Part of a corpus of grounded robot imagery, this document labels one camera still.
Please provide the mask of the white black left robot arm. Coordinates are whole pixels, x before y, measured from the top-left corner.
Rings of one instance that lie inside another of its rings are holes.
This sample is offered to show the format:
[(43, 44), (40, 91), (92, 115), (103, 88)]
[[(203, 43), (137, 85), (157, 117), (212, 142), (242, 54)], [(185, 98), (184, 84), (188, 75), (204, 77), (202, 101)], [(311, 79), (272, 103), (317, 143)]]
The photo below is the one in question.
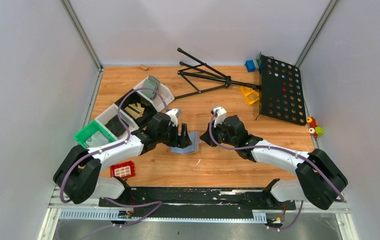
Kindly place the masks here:
[(143, 155), (158, 144), (181, 149), (190, 146), (187, 125), (178, 125), (180, 114), (178, 108), (158, 112), (146, 128), (103, 146), (74, 146), (53, 175), (53, 182), (68, 197), (61, 200), (81, 204), (91, 197), (118, 199), (126, 189), (125, 182), (119, 177), (101, 177), (100, 173), (116, 163)]

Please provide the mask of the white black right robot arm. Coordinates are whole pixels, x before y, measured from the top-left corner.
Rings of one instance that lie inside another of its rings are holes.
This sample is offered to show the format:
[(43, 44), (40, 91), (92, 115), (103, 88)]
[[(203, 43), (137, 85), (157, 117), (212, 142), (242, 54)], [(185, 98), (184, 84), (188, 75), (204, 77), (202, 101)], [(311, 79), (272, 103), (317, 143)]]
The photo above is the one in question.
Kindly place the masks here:
[(294, 174), (296, 180), (276, 179), (267, 186), (266, 196), (272, 203), (309, 201), (327, 210), (334, 202), (345, 201), (342, 191), (348, 180), (321, 149), (307, 152), (277, 146), (249, 134), (236, 115), (218, 124), (211, 119), (200, 140), (211, 147), (236, 151), (243, 159), (270, 164)]

